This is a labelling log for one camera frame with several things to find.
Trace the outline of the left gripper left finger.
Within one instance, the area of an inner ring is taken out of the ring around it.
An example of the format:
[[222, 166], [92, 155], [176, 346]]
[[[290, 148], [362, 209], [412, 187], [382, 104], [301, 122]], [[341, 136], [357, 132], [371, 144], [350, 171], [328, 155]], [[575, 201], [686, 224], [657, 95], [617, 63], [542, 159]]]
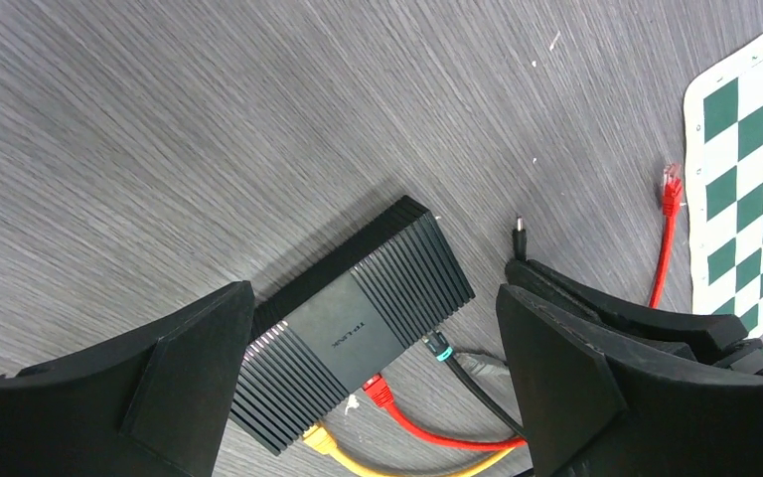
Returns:
[[78, 352], [0, 377], [0, 476], [209, 476], [255, 304], [232, 282]]

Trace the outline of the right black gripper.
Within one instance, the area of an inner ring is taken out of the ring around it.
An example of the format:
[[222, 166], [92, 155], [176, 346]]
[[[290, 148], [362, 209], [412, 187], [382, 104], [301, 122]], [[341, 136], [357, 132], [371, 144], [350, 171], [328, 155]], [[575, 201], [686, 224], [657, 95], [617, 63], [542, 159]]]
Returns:
[[763, 376], [763, 341], [748, 339], [734, 315], [693, 315], [629, 302], [532, 259], [510, 260], [505, 275], [509, 284], [641, 344], [717, 368]]

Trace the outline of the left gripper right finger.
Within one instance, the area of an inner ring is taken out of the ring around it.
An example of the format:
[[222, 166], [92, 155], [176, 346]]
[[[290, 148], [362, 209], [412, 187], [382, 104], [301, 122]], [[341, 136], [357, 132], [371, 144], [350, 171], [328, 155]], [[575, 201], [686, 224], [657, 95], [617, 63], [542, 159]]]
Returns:
[[538, 476], [763, 476], [763, 377], [649, 347], [504, 284], [496, 314]]

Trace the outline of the black network switch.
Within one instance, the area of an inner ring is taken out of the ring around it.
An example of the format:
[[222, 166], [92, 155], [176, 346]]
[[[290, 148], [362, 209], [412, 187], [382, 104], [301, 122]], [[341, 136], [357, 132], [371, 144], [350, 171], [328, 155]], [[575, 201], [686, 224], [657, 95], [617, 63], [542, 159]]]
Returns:
[[435, 216], [398, 199], [255, 307], [230, 420], [281, 453], [473, 296]]

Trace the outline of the green white chessboard mat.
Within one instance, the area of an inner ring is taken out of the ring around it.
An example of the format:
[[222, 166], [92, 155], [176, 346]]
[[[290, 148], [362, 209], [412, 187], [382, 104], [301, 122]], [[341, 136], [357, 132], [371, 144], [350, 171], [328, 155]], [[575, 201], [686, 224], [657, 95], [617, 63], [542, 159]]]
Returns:
[[684, 98], [691, 310], [763, 334], [763, 34]]

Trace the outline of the black power adapter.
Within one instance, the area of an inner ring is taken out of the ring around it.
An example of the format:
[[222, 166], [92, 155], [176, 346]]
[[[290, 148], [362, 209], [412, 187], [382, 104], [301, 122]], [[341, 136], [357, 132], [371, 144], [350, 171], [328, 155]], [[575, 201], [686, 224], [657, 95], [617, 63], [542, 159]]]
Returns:
[[515, 260], [525, 261], [527, 259], [528, 235], [522, 216], [517, 216], [516, 224], [512, 229], [512, 247]]

